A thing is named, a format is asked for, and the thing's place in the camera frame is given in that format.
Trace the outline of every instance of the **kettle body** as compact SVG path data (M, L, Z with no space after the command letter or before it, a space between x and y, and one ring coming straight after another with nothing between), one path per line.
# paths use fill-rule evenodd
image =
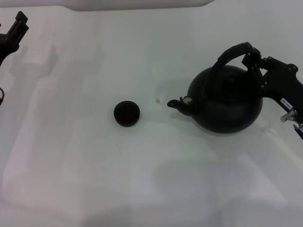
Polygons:
M211 68L202 71L189 86L187 97L196 104L193 118L216 133L234 133L249 127L259 116L263 99L250 96L249 78L243 69L226 65L219 72L218 92L204 99Z
M235 133L249 127L260 114L263 99L258 96L250 70L226 65L247 53L259 54L249 43L224 52L213 67L195 77L187 96L169 101L168 107L216 133Z

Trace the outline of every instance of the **black lid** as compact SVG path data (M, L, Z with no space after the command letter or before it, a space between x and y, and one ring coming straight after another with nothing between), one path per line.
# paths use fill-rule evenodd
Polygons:
M139 120L140 108L132 101L120 102L114 109L114 117L124 127L133 126Z

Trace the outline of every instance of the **black kettle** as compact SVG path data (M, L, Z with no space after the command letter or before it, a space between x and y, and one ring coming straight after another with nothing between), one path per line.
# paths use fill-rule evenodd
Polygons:
M241 55L245 55L242 63L248 70L226 65ZM263 76L260 69L267 73ZM262 59L256 48L242 43L226 50L213 67L197 75L187 96L167 105L210 131L234 133L254 123L263 98L269 97L287 111L285 121L297 122L295 130L303 138L303 104L297 101L297 97L303 97L303 85L295 76L297 71L293 64L271 57Z

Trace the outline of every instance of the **white table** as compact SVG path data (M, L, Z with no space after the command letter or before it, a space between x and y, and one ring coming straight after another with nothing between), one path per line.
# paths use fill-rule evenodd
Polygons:
M19 10L30 27L0 68L1 227L302 226L303 141L274 101L230 136L166 106L245 41L300 69L302 5L0 9L2 33ZM141 109L131 128L113 118L124 100Z

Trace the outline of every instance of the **label sticker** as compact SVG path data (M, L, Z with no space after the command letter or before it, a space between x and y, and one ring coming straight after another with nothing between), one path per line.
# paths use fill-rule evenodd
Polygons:
M284 98L281 99L281 103L283 103L288 109L292 109L293 106L289 104L288 101L286 101Z

